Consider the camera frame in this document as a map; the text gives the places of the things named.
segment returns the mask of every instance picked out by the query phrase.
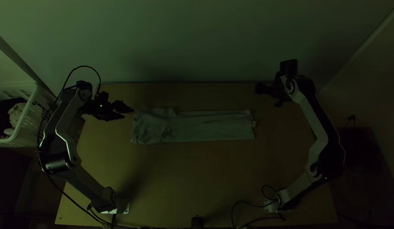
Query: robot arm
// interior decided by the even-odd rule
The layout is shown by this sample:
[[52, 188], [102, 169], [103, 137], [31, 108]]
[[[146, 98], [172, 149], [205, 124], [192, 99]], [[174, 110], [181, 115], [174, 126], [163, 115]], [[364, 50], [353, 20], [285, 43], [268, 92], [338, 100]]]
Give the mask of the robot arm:
[[277, 202], [265, 207], [268, 212], [284, 212], [294, 208], [309, 191], [340, 176], [345, 151], [336, 129], [316, 98], [314, 83], [297, 74], [296, 59], [281, 62], [280, 71], [272, 86], [258, 84], [256, 93], [278, 98], [275, 106], [281, 106], [283, 102], [290, 100], [299, 104], [316, 138], [309, 150], [303, 174], [287, 188], [279, 190], [274, 198], [265, 199], [265, 203], [277, 199]]
[[102, 92], [92, 100], [92, 85], [78, 81], [75, 89], [61, 94], [61, 103], [44, 129], [39, 147], [42, 170], [50, 177], [63, 179], [91, 200], [92, 207], [101, 213], [128, 213], [129, 201], [120, 199], [111, 187], [103, 187], [82, 166], [77, 144], [84, 127], [82, 114], [100, 120], [124, 118], [121, 113], [133, 111], [122, 101], [108, 102], [108, 93]]

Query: white cloth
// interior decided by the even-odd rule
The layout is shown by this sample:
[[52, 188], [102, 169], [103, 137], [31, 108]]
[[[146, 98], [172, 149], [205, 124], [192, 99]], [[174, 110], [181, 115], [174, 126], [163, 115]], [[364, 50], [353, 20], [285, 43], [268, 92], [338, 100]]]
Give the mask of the white cloth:
[[19, 121], [25, 106], [26, 103], [17, 103], [7, 112], [9, 114], [9, 121], [13, 129], [16, 128], [17, 122]]
[[134, 118], [131, 142], [196, 142], [255, 139], [249, 110], [180, 112], [150, 109]]

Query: black cable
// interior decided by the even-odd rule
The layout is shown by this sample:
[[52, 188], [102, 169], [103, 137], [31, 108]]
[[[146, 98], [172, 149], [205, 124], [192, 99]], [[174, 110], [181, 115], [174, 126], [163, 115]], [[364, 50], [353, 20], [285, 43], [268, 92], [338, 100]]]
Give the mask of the black cable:
[[[265, 192], [263, 191], [263, 188], [265, 188], [265, 187], [272, 189], [272, 191], [275, 192], [277, 198], [269, 198], [269, 197], [267, 197], [267, 196], [265, 195]], [[262, 195], [263, 195], [266, 199], [271, 200], [271, 201], [274, 201], [274, 200], [279, 199], [279, 207], [281, 207], [281, 205], [282, 205], [282, 198], [281, 198], [280, 195], [277, 193], [276, 189], [274, 189], [272, 186], [270, 186], [270, 185], [268, 185], [268, 184], [264, 184], [264, 185], [262, 186]]]
[[284, 218], [282, 216], [262, 217], [262, 218], [258, 218], [258, 219], [249, 221], [248, 223], [245, 223], [244, 225], [242, 225], [238, 228], [243, 228], [243, 227], [249, 226], [252, 223], [256, 223], [258, 221], [267, 220], [267, 219], [284, 219]]
[[263, 208], [263, 207], [266, 207], [266, 206], [271, 205], [271, 204], [276, 203], [276, 202], [277, 202], [277, 201], [272, 201], [272, 202], [270, 202], [269, 204], [265, 204], [265, 205], [262, 205], [262, 206], [261, 206], [261, 205], [251, 204], [251, 203], [246, 202], [246, 201], [238, 201], [238, 202], [236, 202], [236, 203], [234, 204], [234, 206], [232, 206], [232, 210], [231, 210], [231, 222], [232, 222], [232, 227], [233, 227], [234, 229], [236, 229], [235, 224], [234, 224], [234, 208], [235, 208], [236, 205], [238, 205], [238, 204], [240, 204], [240, 203], [244, 203], [244, 204], [247, 204], [247, 205], [250, 205], [250, 206], [253, 206], [253, 207]]
[[97, 215], [95, 214], [94, 211], [92, 211], [92, 206], [91, 206], [91, 204], [88, 205], [88, 210], [91, 211], [92, 214], [93, 214], [99, 221], [102, 221], [102, 222], [104, 222], [104, 223], [110, 225], [110, 226], [111, 226], [111, 229], [113, 228], [113, 226], [118, 226], [118, 227], [123, 227], [123, 228], [129, 228], [129, 229], [137, 229], [136, 227], [122, 226], [122, 225], [116, 224], [116, 214], [113, 214], [111, 223], [108, 222], [108, 221], [106, 221], [106, 220], [104, 220], [104, 219], [102, 219], [101, 217], [97, 216]]
[[101, 223], [97, 218], [95, 218], [93, 215], [91, 215], [89, 212], [85, 211], [85, 209], [83, 207], [81, 207], [77, 202], [75, 202], [75, 200], [73, 200], [69, 195], [67, 195], [60, 187], [58, 187], [58, 185], [53, 181], [53, 179], [46, 174], [48, 179], [50, 180], [50, 182], [54, 185], [54, 187], [60, 191], [65, 197], [67, 197], [71, 202], [73, 202], [77, 207], [79, 207], [81, 210], [83, 210], [85, 213], [87, 213], [87, 215], [91, 216], [94, 220], [96, 220], [98, 223]]
[[348, 122], [344, 125], [343, 128], [345, 128], [351, 121], [353, 121], [353, 128], [355, 128], [355, 115], [351, 115], [346, 119], [348, 120]]
[[265, 184], [265, 185], [262, 186], [262, 195], [263, 195], [266, 199], [268, 199], [268, 200], [277, 200], [277, 198], [269, 198], [269, 197], [266, 196], [265, 192], [263, 191], [263, 188], [265, 188], [265, 187], [266, 187], [266, 188], [270, 188], [270, 189], [272, 189], [275, 193], [277, 193], [276, 189], [274, 189], [272, 186], [270, 186], [270, 185], [268, 185], [268, 184]]
[[116, 222], [116, 214], [113, 214], [112, 220], [111, 220], [111, 229], [113, 229], [113, 226], [115, 225]]

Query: white laundry basket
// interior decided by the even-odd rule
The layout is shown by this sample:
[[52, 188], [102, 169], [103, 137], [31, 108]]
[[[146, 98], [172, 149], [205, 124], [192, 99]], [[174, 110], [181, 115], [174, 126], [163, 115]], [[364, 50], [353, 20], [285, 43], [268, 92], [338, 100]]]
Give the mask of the white laundry basket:
[[47, 113], [42, 131], [51, 117], [52, 112], [48, 111], [54, 100], [53, 96], [36, 83], [0, 85], [0, 101], [20, 97], [27, 100], [26, 106], [13, 134], [6, 139], [0, 139], [0, 147], [36, 147], [40, 121]]

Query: wooden table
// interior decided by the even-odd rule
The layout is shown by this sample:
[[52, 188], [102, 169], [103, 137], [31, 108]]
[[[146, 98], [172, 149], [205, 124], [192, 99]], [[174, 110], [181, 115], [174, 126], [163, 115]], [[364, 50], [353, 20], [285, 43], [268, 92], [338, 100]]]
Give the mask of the wooden table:
[[[254, 140], [141, 145], [130, 142], [134, 114], [110, 122], [87, 117], [78, 144], [82, 166], [103, 186], [131, 198], [129, 214], [118, 215], [125, 226], [190, 227], [198, 214], [206, 227], [231, 227], [232, 205], [239, 200], [263, 204], [261, 187], [286, 187], [303, 172], [314, 142], [310, 126], [297, 104], [273, 106], [275, 99], [255, 95], [252, 83], [129, 83], [103, 85], [109, 101], [129, 106], [174, 108], [177, 111], [250, 109], [257, 120]], [[71, 185], [65, 192], [86, 208], [89, 200]], [[111, 215], [100, 215], [110, 221]], [[240, 205], [235, 224], [271, 216], [263, 209]], [[280, 219], [257, 226], [336, 222], [327, 184], [302, 198]], [[98, 226], [62, 197], [58, 224]]]

